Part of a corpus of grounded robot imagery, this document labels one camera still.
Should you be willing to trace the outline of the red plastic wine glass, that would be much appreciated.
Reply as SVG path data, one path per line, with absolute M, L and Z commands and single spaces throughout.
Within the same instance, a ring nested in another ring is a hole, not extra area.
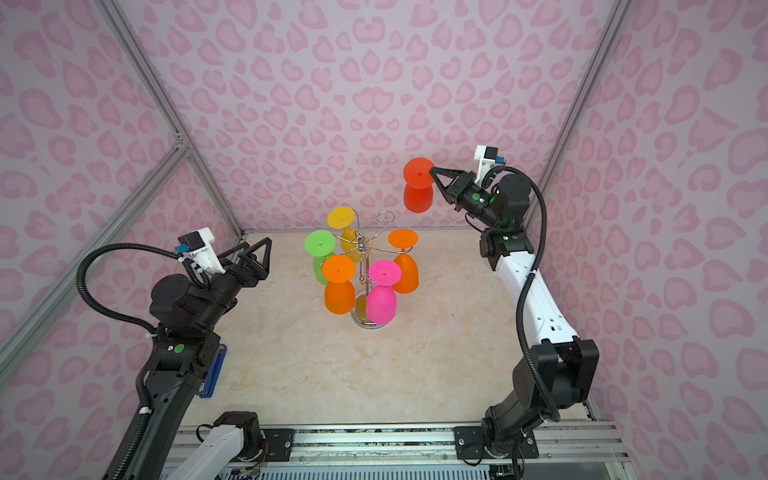
M 424 213 L 433 203 L 434 180 L 430 170 L 434 164 L 427 158 L 410 160 L 404 168 L 404 205 L 413 213 Z

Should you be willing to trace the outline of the blue flat object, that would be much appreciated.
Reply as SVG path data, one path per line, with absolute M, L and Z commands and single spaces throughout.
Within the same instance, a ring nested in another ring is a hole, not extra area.
M 198 391 L 199 398 L 209 399 L 214 395 L 227 352 L 228 347 L 225 344 L 220 344 L 206 378 Z

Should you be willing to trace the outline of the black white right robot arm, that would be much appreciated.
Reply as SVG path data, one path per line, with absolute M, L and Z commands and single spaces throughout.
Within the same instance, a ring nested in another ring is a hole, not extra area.
M 457 457 L 469 466 L 487 457 L 508 459 L 512 474 L 520 476 L 523 447 L 534 430 L 586 401 L 600 353 L 568 323 L 541 275 L 548 215 L 536 182 L 506 165 L 482 177 L 438 167 L 430 175 L 449 204 L 483 224 L 480 254 L 515 301 L 522 353 L 511 393 L 486 410 L 478 433 L 457 438 Z

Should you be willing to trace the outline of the pink plastic wine glass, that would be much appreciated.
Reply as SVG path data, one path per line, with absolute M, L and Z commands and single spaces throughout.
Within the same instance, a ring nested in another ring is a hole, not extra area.
M 398 300 L 393 286 L 401 280 L 402 271 L 394 261 L 379 260 L 370 267 L 369 278 L 374 287 L 368 294 L 367 318 L 376 325 L 386 325 L 396 316 Z

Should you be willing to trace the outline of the orange wine glass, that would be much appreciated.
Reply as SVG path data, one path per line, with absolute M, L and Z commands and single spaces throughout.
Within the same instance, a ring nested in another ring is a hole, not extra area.
M 398 229 L 389 234 L 388 241 L 399 251 L 394 263 L 400 267 L 402 273 L 400 280 L 393 285 L 393 289 L 399 294 L 413 293 L 419 287 L 419 270 L 409 251 L 417 244 L 418 235 L 409 229 Z
M 356 273 L 355 263 L 347 256 L 334 255 L 324 261 L 321 270 L 328 281 L 324 291 L 326 309 L 336 315 L 350 313 L 356 301 L 352 284 Z

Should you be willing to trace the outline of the green plastic wine glass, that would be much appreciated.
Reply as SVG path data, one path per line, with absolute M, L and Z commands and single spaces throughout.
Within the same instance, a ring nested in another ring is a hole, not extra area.
M 336 237 L 329 231 L 317 230 L 310 233 L 305 240 L 305 250 L 313 257 L 313 272 L 315 279 L 321 285 L 327 285 L 328 280 L 322 272 L 326 259 L 334 255 Z

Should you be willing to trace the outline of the yellow plastic wine glass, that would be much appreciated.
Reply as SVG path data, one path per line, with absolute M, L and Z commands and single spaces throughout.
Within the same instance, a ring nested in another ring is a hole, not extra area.
M 343 254 L 353 262 L 360 263 L 366 245 L 362 233 L 356 228 L 355 210 L 347 206 L 337 207 L 329 213 L 327 223 L 330 228 L 340 231 Z

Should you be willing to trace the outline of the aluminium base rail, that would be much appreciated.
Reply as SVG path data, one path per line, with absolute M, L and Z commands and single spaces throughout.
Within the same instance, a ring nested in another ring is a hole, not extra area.
M 545 423 L 493 453 L 475 423 L 182 427 L 166 455 L 140 455 L 124 479 L 634 479 L 617 428 Z

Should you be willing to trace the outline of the orange wine glass front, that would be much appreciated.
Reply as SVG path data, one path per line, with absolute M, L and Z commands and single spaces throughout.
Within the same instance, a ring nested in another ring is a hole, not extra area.
M 356 301 L 352 284 L 356 273 L 355 263 L 347 256 L 334 255 L 324 261 L 321 270 L 328 281 L 324 291 L 326 309 L 336 315 L 350 313 Z

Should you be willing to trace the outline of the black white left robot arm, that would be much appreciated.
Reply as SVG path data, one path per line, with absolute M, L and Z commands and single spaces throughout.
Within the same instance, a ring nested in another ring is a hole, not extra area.
M 168 275 L 151 292 L 150 312 L 158 323 L 111 310 L 90 295 L 83 298 L 100 314 L 139 326 L 152 350 L 139 369 L 135 388 L 139 405 L 104 476 L 107 479 L 156 479 L 178 427 L 198 393 L 218 351 L 214 329 L 237 304 L 244 288 L 254 288 L 270 273 L 272 241 L 242 242 L 221 254 L 220 273 Z

